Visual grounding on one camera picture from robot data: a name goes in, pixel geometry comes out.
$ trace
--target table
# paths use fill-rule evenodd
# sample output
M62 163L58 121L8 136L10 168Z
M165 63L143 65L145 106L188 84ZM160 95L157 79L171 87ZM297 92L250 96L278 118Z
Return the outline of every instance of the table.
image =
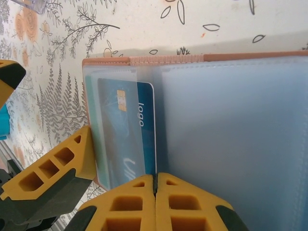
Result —
M87 124L86 57L308 50L307 21L306 0L50 0L43 15L1 0L0 58L27 70L5 143L27 167Z

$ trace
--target patterned tablecloth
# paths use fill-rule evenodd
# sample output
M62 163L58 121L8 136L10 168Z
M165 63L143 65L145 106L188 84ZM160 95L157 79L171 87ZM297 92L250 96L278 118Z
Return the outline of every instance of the patterned tablecloth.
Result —
M87 124L85 57L307 50L307 22L306 0L49 0L43 15L0 0L0 58L27 70L6 143L27 167Z

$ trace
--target card chip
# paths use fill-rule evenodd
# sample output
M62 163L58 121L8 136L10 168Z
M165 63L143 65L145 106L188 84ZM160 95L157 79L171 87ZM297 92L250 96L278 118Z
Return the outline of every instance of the card chip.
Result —
M124 90L117 90L117 105L119 109L123 112L126 112L126 97L125 97L125 91Z

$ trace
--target blue card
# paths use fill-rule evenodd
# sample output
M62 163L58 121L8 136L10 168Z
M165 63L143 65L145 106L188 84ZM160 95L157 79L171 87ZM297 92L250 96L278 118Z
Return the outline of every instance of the blue card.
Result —
M155 174L152 85L100 78L97 87L110 188Z

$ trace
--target teal object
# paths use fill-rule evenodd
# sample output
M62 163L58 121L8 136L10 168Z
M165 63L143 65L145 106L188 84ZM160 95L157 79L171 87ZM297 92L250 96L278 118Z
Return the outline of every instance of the teal object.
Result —
M10 133L10 116L6 105L0 110L0 141L5 140Z

